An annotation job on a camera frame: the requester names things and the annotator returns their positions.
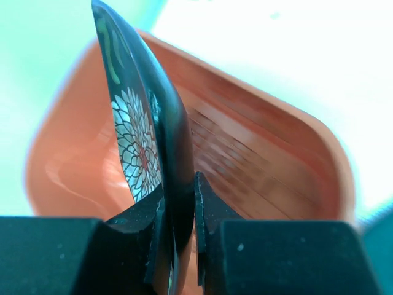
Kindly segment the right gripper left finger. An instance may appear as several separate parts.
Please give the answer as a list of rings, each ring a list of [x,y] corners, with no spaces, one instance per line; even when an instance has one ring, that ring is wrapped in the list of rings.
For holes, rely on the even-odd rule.
[[[165,294],[162,188],[108,221],[1,218],[2,294]]]

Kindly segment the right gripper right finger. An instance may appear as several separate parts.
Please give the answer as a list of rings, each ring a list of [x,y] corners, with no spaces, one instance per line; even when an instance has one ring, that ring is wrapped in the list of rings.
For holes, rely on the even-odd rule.
[[[195,175],[204,294],[381,294],[358,233],[342,221],[244,219]]]

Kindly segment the black floral square plate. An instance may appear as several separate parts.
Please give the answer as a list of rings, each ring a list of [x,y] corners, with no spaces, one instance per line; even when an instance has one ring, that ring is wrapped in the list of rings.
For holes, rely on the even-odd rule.
[[[138,32],[102,1],[91,4],[103,57],[123,174],[137,205],[165,207],[171,266],[168,294],[180,294],[189,266],[195,211],[187,111]]]

